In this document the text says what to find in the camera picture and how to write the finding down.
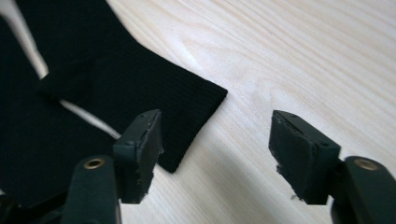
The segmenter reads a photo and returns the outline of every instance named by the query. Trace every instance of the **light wood surface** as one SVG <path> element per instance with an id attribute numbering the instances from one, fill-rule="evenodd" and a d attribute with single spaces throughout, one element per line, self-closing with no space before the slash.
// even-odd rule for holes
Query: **light wood surface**
<path id="1" fill-rule="evenodd" d="M 44 76 L 17 10 L 1 0 Z M 276 172 L 274 109 L 299 115 L 396 175 L 396 1 L 111 0 L 140 43 L 229 94 L 179 170 L 156 167 L 124 223 L 332 223 Z"/>

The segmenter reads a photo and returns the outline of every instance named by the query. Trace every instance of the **wood grain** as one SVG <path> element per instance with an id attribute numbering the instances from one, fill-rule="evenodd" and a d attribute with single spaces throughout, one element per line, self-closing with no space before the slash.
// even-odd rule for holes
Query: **wood grain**
<path id="1" fill-rule="evenodd" d="M 396 174 L 395 1 L 108 2 L 145 47 L 229 91 L 179 170 L 157 167 L 145 201 L 122 206 L 124 223 L 332 223 L 331 200 L 292 200 L 276 172 L 274 109 L 327 134 L 341 158 Z"/>

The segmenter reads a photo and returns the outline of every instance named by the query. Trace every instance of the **brass screw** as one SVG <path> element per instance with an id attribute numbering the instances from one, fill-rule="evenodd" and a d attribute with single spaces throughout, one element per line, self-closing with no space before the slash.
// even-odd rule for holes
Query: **brass screw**
<path id="1" fill-rule="evenodd" d="M 105 164 L 105 160 L 100 159 L 100 158 L 95 158 L 95 159 L 85 162 L 84 168 L 87 170 L 93 170 L 93 169 L 103 166 L 104 164 Z"/>
<path id="2" fill-rule="evenodd" d="M 370 170 L 370 171 L 378 170 L 377 165 L 375 165 L 371 161 L 367 161 L 364 159 L 356 159 L 355 164 L 359 165 L 359 167 L 366 169 L 366 170 Z"/>

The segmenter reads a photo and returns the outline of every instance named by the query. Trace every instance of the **black fabric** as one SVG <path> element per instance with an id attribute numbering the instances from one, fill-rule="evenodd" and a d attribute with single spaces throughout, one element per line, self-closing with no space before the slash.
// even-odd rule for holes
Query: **black fabric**
<path id="1" fill-rule="evenodd" d="M 17 2 L 49 66 L 39 90 L 85 108 L 119 133 L 136 115 L 161 109 L 159 164 L 174 172 L 227 91 L 142 47 L 104 0 Z"/>
<path id="2" fill-rule="evenodd" d="M 75 165 L 91 155 L 111 155 L 115 142 L 57 101 L 36 94 L 38 82 L 0 20 L 0 189 L 22 206 L 66 191 Z"/>

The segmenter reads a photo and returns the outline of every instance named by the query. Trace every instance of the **black cloth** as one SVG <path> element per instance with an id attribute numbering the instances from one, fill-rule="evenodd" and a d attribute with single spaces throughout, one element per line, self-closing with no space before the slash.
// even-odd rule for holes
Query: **black cloth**
<path id="1" fill-rule="evenodd" d="M 0 189 L 22 206 L 68 189 L 75 165 L 115 140 L 35 92 L 39 78 L 0 18 Z"/>
<path id="2" fill-rule="evenodd" d="M 161 109 L 159 164 L 174 172 L 227 91 L 142 47 L 104 0 L 17 3 L 49 67 L 39 91 L 86 109 L 119 133 L 136 115 Z"/>

